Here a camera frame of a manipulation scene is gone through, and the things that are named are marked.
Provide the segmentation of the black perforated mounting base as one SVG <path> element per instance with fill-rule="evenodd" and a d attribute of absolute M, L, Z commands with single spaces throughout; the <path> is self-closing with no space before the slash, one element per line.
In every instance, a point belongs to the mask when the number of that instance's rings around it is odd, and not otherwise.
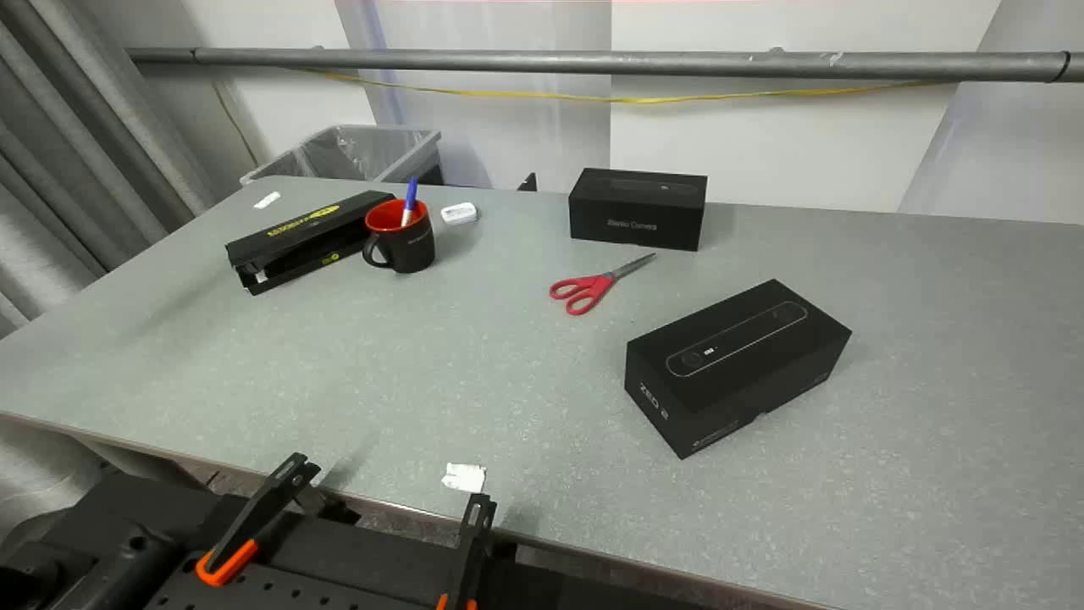
<path fill-rule="evenodd" d="M 519 564 L 485 525 L 455 546 L 141 477 L 4 539 L 0 610 L 704 610 Z"/>

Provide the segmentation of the small white eraser block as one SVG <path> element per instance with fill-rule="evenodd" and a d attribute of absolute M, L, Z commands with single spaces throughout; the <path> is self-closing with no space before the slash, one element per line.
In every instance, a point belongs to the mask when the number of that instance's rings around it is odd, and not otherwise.
<path fill-rule="evenodd" d="M 446 227 L 462 227 L 462 225 L 474 225 L 478 220 L 478 207 L 474 203 L 446 203 L 437 210 L 437 217 L 446 225 Z"/>

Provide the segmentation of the left black orange clamp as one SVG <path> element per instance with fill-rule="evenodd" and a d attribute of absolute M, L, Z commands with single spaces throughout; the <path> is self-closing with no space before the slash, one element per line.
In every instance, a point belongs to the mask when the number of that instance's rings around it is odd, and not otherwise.
<path fill-rule="evenodd" d="M 231 585 L 261 553 L 261 536 L 285 507 L 311 486 L 320 464 L 305 453 L 287 453 L 263 486 L 243 500 L 227 531 L 198 560 L 194 575 L 209 585 Z"/>

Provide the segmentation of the right black orange clamp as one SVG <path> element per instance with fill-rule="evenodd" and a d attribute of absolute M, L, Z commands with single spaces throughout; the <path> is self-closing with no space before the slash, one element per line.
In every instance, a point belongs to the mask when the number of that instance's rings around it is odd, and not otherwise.
<path fill-rule="evenodd" d="M 478 591 L 489 564 L 494 513 L 499 513 L 499 500 L 493 494 L 474 490 L 467 498 L 465 520 L 456 527 L 455 567 L 435 610 L 478 610 Z"/>

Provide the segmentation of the grey plastic bin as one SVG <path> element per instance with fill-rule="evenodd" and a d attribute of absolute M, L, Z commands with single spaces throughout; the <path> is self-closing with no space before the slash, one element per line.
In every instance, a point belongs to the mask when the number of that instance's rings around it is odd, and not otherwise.
<path fill-rule="evenodd" d="M 269 176 L 441 182 L 441 132 L 402 124 L 332 124 L 255 166 L 242 182 Z"/>

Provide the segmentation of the long black box yellow label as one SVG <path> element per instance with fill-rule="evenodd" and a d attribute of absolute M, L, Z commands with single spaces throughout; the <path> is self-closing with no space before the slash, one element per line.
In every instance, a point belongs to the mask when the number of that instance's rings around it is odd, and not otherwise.
<path fill-rule="evenodd" d="M 375 203 L 385 203 L 384 189 L 362 189 L 355 195 L 321 203 L 292 220 L 231 242 L 227 260 L 251 295 L 272 292 L 359 254 L 369 237 L 362 217 Z"/>

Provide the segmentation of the blue and white marker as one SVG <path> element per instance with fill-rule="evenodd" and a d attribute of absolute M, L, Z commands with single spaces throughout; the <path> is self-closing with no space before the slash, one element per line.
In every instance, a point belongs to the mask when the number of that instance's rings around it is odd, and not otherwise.
<path fill-rule="evenodd" d="M 413 220 L 418 189 L 421 189 L 421 178 L 410 178 L 410 182 L 408 182 L 408 189 L 402 189 L 402 213 L 400 213 L 400 227 L 410 227 L 410 220 Z"/>

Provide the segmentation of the horizontal grey metal pipe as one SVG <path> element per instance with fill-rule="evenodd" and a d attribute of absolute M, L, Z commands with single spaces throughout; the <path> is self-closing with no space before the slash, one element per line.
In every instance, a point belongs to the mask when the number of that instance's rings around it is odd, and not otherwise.
<path fill-rule="evenodd" d="M 136 64 L 381 67 L 636 78 L 1044 81 L 1080 86 L 1084 50 L 350 50 L 133 47 Z"/>

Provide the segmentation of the red handled scissors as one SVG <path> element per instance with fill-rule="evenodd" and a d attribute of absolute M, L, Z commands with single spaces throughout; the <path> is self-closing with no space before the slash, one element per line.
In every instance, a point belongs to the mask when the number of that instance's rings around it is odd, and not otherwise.
<path fill-rule="evenodd" d="M 639 259 L 635 259 L 635 260 L 626 260 L 626 263 L 619 263 L 619 266 L 600 272 L 600 274 L 564 277 L 564 281 L 556 281 L 556 283 L 549 289 L 549 295 L 551 295 L 568 316 L 587 316 L 587 313 L 594 313 L 594 308 L 607 297 L 607 292 L 611 292 L 619 277 L 639 272 L 644 263 L 649 263 L 649 254 L 639 254 Z"/>

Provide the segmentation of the white tape piece near edge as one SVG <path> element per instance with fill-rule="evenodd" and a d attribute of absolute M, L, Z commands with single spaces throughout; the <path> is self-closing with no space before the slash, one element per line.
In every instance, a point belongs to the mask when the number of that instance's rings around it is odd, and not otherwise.
<path fill-rule="evenodd" d="M 489 471 L 482 464 L 456 464 L 456 462 L 446 462 L 444 464 L 444 477 L 441 486 L 452 488 L 452 490 L 482 490 L 489 482 Z"/>

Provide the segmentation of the large black box near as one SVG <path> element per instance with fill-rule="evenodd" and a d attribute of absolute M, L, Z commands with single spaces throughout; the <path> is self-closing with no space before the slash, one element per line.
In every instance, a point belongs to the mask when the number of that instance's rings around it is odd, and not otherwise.
<path fill-rule="evenodd" d="M 819 385 L 849 330 L 764 281 L 626 341 L 622 391 L 679 459 Z"/>

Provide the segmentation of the black orange clamp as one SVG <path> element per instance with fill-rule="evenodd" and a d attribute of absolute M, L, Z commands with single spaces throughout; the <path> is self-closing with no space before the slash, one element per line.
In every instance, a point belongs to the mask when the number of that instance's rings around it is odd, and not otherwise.
<path fill-rule="evenodd" d="M 320 464 L 305 453 L 287 453 L 263 486 L 243 500 L 227 531 L 198 560 L 194 575 L 209 585 L 231 585 L 261 553 L 261 536 L 285 507 L 311 486 Z"/>
<path fill-rule="evenodd" d="M 474 490 L 467 498 L 465 520 L 456 527 L 455 567 L 435 610 L 478 610 L 478 591 L 489 564 L 494 513 L 499 513 L 499 500 L 493 494 Z"/>

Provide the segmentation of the small black box far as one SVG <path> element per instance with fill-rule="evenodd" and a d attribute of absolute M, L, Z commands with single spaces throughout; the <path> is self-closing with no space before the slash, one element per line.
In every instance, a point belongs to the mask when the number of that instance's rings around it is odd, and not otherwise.
<path fill-rule="evenodd" d="M 709 178 L 690 172 L 584 169 L 568 194 L 578 242 L 694 251 Z"/>

